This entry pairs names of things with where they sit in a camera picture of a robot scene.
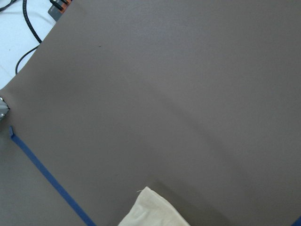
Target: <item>white surface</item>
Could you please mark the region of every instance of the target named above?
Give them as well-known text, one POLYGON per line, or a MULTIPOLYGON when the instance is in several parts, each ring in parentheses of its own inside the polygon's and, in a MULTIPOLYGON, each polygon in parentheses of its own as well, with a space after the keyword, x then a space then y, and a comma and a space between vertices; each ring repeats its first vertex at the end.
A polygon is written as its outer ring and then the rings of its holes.
POLYGON ((146 187, 119 226, 189 226, 189 224, 167 200, 146 187))
MULTIPOLYGON (((15 66, 21 56, 39 44, 24 20, 22 2, 18 0, 0 12, 0 89, 14 77, 15 66)), ((48 14, 50 7, 49 0, 27 0, 29 20, 42 40, 55 24, 48 14)), ((31 56, 32 53, 20 63, 19 71, 31 56)))

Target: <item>white floor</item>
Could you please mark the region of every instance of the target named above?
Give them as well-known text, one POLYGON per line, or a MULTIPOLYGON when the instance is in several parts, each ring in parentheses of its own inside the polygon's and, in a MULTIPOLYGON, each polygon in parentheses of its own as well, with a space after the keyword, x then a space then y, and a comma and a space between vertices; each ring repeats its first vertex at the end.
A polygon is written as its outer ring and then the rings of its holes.
MULTIPOLYGON (((22 0, 17 0, 0 12, 0 89, 14 76, 15 66, 21 56, 39 43, 29 30, 22 13, 22 0)), ((27 0, 27 14, 30 22, 43 40, 55 25, 48 14, 49 0, 27 0)), ((30 53, 19 65, 19 71, 32 56, 30 53)))

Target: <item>blue tape strip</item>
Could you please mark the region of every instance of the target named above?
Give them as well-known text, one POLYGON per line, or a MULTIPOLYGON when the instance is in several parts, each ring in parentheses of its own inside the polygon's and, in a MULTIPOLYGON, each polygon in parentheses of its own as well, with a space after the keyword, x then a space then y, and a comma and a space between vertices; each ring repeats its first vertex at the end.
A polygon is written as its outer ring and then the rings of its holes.
POLYGON ((87 226, 96 226, 91 218, 84 212, 84 210, 76 203, 76 201, 68 194, 68 192, 57 182, 54 176, 46 169, 46 167, 40 162, 35 154, 27 147, 27 145, 14 134, 13 128, 9 127, 10 138, 23 150, 32 163, 39 169, 39 171, 46 177, 46 179, 52 184, 52 186, 58 191, 58 193, 66 200, 71 208, 77 213, 77 215, 86 223, 87 226))
POLYGON ((301 217, 292 224, 292 226, 301 226, 301 217))

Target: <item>cream fabric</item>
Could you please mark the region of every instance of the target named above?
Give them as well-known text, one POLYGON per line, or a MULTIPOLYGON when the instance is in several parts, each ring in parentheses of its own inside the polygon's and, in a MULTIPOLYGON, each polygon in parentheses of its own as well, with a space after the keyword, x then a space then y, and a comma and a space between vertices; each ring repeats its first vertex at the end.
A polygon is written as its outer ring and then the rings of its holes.
POLYGON ((167 200, 146 187, 119 226, 189 226, 189 224, 167 200))

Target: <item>metal bracket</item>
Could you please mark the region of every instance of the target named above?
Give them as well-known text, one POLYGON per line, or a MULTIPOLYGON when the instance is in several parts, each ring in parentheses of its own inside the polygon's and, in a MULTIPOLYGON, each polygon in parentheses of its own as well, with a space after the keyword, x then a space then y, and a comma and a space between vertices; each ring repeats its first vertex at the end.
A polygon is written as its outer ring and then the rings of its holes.
POLYGON ((0 97, 0 121, 4 118, 8 111, 8 105, 4 102, 3 98, 0 97))

